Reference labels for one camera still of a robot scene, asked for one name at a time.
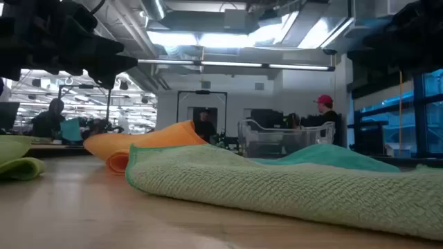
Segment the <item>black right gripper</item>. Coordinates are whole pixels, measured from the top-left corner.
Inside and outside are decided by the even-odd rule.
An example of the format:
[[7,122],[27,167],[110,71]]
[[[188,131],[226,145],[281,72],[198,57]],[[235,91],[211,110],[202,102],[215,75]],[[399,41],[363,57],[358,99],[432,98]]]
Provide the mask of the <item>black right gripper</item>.
[[407,4],[380,31],[366,35],[363,48],[347,57],[372,69],[397,67],[411,73],[442,68],[442,1]]

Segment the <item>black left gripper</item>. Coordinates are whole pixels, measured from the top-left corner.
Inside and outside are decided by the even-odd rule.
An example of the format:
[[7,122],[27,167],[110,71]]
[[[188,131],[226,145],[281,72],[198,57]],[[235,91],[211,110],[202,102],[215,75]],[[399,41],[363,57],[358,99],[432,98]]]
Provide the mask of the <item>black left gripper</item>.
[[[94,57],[88,75],[96,84],[113,89],[116,76],[138,65],[133,57],[116,55],[124,51],[118,41],[94,35],[94,17],[104,1],[92,9],[76,1],[4,0],[1,2],[1,77],[20,78],[21,69],[39,69],[52,74],[81,73],[83,55]],[[91,52],[81,48],[91,45]]]

